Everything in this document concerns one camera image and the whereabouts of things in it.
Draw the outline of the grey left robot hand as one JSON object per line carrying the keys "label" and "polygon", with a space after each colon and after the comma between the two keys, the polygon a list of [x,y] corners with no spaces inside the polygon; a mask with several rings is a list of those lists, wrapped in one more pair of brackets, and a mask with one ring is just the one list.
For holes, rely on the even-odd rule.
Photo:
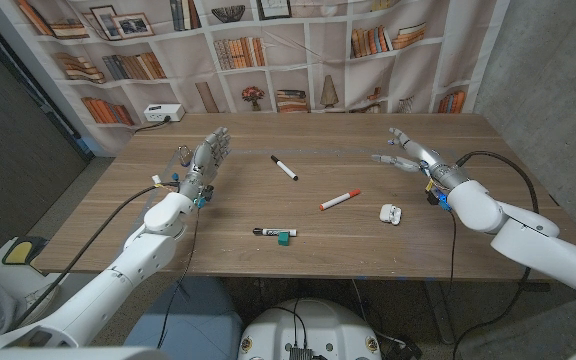
{"label": "grey left robot hand", "polygon": [[191,200],[197,198],[216,178],[220,165],[229,154],[229,145],[227,128],[219,127],[209,134],[195,149],[179,193]]}

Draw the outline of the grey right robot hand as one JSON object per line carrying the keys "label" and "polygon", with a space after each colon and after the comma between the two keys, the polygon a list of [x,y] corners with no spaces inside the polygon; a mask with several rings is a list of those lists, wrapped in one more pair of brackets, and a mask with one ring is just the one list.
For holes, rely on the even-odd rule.
{"label": "grey right robot hand", "polygon": [[373,154],[371,159],[379,163],[393,165],[405,172],[423,172],[436,181],[441,187],[452,190],[458,185],[469,181],[469,177],[456,165],[450,165],[441,155],[408,137],[397,128],[390,128],[393,138],[388,141],[390,145],[399,145],[414,160],[399,156]]}

